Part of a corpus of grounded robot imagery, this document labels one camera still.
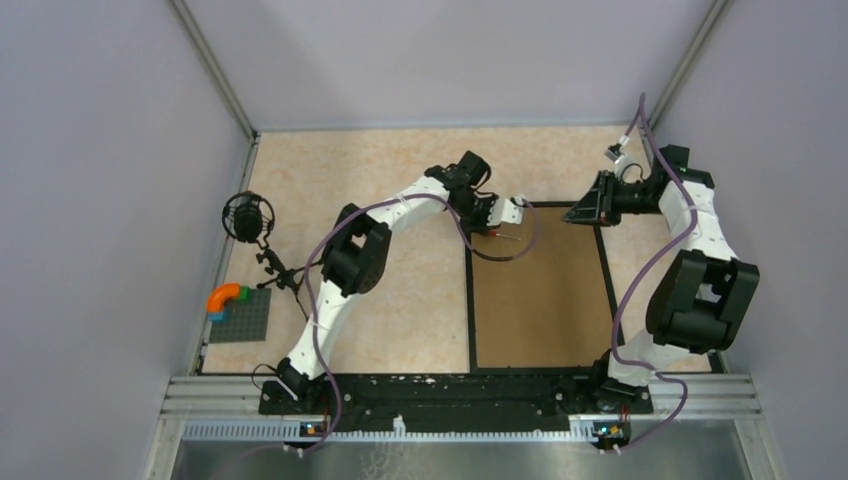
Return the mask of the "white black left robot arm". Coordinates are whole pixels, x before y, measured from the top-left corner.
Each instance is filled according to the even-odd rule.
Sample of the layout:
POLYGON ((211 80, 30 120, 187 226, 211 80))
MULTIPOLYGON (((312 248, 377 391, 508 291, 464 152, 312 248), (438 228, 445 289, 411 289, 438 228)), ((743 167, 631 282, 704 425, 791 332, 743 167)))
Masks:
POLYGON ((310 275, 304 275, 312 307, 307 325, 277 367, 283 401, 292 410, 308 413, 319 404, 317 380, 328 371, 332 348, 353 307, 382 279, 393 235, 444 211, 460 227, 488 230, 495 225, 493 211, 501 204, 496 194, 479 192, 490 176, 489 164, 467 151, 457 163, 426 169, 392 197, 368 207, 351 203, 342 209, 317 247, 320 286, 313 287, 310 275))

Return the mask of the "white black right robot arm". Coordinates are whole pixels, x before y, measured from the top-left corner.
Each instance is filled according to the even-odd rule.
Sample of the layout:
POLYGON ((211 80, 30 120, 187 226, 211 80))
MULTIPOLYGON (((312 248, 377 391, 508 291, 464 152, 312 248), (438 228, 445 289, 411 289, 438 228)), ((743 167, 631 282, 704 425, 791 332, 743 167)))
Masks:
POLYGON ((660 214, 675 243, 675 257, 648 302, 644 328, 593 365, 586 397, 600 412, 639 399, 657 369, 729 348, 759 284, 759 268, 741 261, 723 234, 712 175, 690 168, 689 153, 667 145, 647 178, 628 182, 626 174, 636 164, 622 143, 610 146, 606 155, 614 170, 599 172, 563 217, 569 224, 612 227, 625 214, 660 214))

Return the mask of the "black wooden picture frame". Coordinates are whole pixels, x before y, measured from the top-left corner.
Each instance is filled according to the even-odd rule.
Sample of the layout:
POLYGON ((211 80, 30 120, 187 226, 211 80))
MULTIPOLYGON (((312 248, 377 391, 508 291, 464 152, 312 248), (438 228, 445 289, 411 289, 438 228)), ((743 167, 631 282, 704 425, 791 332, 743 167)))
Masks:
POLYGON ((507 373, 590 367, 610 348, 617 309, 600 228, 572 225, 569 201, 539 202, 512 241, 470 237, 469 366, 507 373))

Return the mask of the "blue red handled screwdriver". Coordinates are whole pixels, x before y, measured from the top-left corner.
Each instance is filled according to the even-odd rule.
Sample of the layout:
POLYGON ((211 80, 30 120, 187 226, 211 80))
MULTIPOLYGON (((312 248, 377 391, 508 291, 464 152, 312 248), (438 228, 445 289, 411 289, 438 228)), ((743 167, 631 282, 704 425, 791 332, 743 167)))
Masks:
POLYGON ((500 239, 507 239, 507 240, 512 240, 512 241, 521 241, 520 237, 510 235, 510 234, 507 234, 507 233, 503 233, 500 230, 496 230, 496 229, 489 230, 486 233, 486 236, 489 237, 489 238, 500 238, 500 239))

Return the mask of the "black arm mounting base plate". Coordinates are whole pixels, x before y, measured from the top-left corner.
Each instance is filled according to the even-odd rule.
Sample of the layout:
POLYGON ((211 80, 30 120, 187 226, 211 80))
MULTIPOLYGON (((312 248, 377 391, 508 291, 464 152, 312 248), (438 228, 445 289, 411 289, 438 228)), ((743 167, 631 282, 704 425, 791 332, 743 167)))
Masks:
POLYGON ((387 431, 401 418, 411 433, 565 431, 579 414, 648 414, 645 387, 614 387, 586 368, 468 374, 338 374, 317 380, 303 401, 276 380, 262 386, 265 416, 315 416, 337 433, 387 431))

